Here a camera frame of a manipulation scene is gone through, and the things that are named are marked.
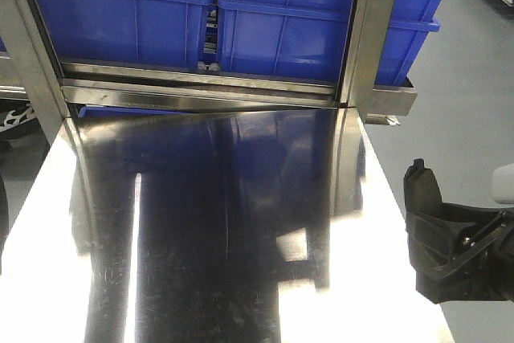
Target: metal post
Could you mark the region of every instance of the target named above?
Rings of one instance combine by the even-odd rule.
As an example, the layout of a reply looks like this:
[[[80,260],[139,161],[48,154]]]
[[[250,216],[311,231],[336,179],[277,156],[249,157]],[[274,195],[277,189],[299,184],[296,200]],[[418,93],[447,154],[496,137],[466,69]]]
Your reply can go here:
[[[70,116],[58,78],[62,69],[35,0],[0,0],[0,36],[52,142],[63,118]]]
[[[356,0],[338,99],[357,107],[364,119],[369,109],[394,0]]]

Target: black mechanical part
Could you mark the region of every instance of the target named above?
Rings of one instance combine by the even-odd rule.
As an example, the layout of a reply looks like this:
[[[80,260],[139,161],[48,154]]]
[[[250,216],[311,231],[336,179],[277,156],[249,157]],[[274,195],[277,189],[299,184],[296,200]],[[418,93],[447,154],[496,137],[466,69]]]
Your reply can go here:
[[[514,301],[514,208],[443,202],[423,159],[407,170],[404,191],[416,289],[436,304]]]

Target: white object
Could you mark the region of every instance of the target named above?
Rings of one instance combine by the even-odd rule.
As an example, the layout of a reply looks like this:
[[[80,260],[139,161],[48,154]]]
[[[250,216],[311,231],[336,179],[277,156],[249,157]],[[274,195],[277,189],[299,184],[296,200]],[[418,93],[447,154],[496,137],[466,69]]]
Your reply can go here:
[[[514,164],[493,172],[492,195],[499,204],[514,204]]]

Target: gray floor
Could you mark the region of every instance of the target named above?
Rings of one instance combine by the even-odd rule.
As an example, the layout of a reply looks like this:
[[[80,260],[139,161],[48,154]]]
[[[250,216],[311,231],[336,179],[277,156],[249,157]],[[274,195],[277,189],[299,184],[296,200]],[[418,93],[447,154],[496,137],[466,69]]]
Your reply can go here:
[[[498,206],[492,171],[514,162],[514,9],[500,0],[443,0],[443,27],[409,77],[418,99],[397,128],[367,131],[398,204],[414,158],[434,171],[445,202]],[[447,303],[457,343],[512,343],[511,303]]]

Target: stainless steel table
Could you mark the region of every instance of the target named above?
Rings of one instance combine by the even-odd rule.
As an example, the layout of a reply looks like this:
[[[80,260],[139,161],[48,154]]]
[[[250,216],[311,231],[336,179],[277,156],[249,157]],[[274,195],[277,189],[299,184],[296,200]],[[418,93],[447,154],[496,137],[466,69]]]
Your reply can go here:
[[[451,342],[404,228],[353,109],[83,119],[6,241],[0,341]]]

